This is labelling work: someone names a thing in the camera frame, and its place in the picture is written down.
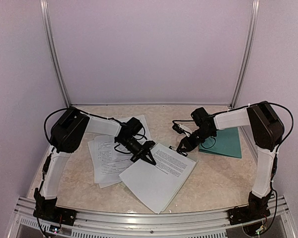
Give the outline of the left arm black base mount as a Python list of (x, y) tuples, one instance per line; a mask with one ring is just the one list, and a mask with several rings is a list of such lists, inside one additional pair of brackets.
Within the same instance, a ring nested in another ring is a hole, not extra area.
[(56, 206), (57, 198), (46, 199), (40, 192), (39, 188), (35, 188), (35, 210), (33, 216), (45, 221), (58, 223), (61, 225), (73, 226), (77, 211), (69, 208)]

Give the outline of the silver clipboard clip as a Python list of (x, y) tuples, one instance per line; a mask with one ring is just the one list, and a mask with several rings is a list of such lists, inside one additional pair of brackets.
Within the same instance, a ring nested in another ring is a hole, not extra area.
[(176, 148), (176, 147), (174, 147), (174, 146), (169, 146), (169, 149), (171, 149), (171, 150), (174, 150), (174, 151), (176, 151), (176, 150), (177, 150), (177, 148)]

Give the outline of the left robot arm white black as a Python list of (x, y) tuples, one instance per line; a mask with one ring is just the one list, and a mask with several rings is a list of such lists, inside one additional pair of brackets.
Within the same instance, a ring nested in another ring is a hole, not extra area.
[(143, 160), (156, 165), (150, 151), (155, 142), (147, 140), (139, 143), (136, 139), (139, 132), (144, 130), (139, 119), (132, 117), (127, 122), (121, 122), (115, 118), (90, 114), (76, 107), (63, 108), (60, 112), (62, 115), (52, 126), (51, 132), (45, 134), (50, 152), (42, 169), (41, 184), (34, 191), (34, 217), (53, 221), (76, 215), (73, 209), (56, 206), (57, 192), (67, 160), (78, 149), (85, 133), (113, 136), (115, 142), (132, 154), (132, 162)]

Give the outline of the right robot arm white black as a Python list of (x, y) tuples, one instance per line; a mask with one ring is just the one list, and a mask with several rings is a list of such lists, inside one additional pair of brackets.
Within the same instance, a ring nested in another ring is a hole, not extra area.
[(173, 120), (173, 130), (186, 135), (176, 149), (179, 154), (191, 152), (206, 139), (216, 137), (220, 130), (242, 126), (251, 128), (257, 146), (257, 172), (248, 205), (244, 207), (244, 216), (255, 220), (268, 208), (273, 192), (277, 152), (285, 132), (280, 118), (267, 101), (215, 114), (209, 114), (201, 107), (191, 113), (191, 118), (197, 126), (193, 132), (182, 126), (180, 120)]

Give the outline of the printed paper sheet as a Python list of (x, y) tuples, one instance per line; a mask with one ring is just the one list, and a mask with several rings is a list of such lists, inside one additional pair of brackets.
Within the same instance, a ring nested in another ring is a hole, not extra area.
[(144, 115), (122, 118), (120, 121), (125, 125), (124, 132), (134, 136), (136, 140), (140, 142), (151, 140), (151, 134)]
[(183, 186), (197, 161), (157, 144), (151, 149), (156, 165), (138, 160), (119, 174), (122, 183), (155, 214), (164, 211)]

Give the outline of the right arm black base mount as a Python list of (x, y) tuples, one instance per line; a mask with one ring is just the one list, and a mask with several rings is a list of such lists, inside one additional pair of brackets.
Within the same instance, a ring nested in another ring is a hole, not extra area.
[(250, 192), (248, 205), (241, 207), (235, 206), (227, 210), (230, 225), (247, 223), (270, 216), (271, 213), (268, 208), (268, 201), (272, 193), (273, 192), (270, 191), (266, 196), (259, 198)]

